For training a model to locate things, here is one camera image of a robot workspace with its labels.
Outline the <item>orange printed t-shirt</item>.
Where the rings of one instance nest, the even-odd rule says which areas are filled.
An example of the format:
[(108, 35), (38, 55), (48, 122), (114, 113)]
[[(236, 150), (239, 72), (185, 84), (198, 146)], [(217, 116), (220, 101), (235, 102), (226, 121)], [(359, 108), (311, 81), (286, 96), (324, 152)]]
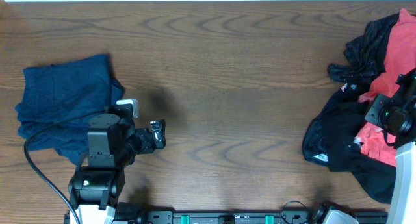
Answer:
[[(367, 93), (359, 96), (359, 102), (371, 102), (379, 94), (392, 97), (399, 89), (396, 80), (415, 68), (415, 16), (401, 9), (398, 22), (391, 29), (384, 60), (385, 72), (370, 85)], [(382, 129), (367, 122), (360, 129), (354, 141), (361, 144), (361, 153), (369, 158), (395, 167), (397, 150), (387, 145), (395, 136), (388, 134), (384, 139)]]

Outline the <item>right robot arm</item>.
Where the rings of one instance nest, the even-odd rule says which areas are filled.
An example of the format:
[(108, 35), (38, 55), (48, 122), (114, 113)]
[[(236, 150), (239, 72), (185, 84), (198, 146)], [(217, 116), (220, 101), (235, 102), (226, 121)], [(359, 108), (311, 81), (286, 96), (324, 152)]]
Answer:
[(396, 178), (388, 224), (415, 223), (415, 70), (399, 75), (394, 96), (378, 95), (365, 120), (382, 129), (384, 139), (391, 134), (396, 149)]

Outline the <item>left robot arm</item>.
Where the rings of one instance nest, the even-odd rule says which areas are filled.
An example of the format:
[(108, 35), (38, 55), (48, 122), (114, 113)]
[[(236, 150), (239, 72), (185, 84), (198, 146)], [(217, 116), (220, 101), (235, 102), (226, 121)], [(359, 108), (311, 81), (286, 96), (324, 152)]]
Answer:
[(146, 223), (145, 211), (119, 203), (125, 168), (137, 155), (166, 146), (165, 120), (135, 127), (132, 116), (100, 114), (89, 122), (87, 166), (78, 165), (69, 183), (72, 210), (65, 223)]

